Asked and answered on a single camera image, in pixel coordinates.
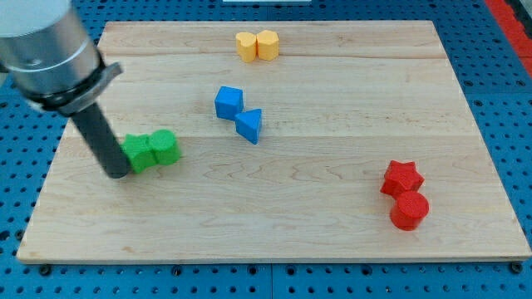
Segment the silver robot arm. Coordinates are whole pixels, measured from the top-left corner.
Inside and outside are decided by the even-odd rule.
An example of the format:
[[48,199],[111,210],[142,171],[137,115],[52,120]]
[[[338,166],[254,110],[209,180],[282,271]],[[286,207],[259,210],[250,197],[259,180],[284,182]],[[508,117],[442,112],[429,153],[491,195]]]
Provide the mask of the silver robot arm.
[[122,73],[109,66],[70,0],[1,0],[1,64],[44,110],[75,115]]

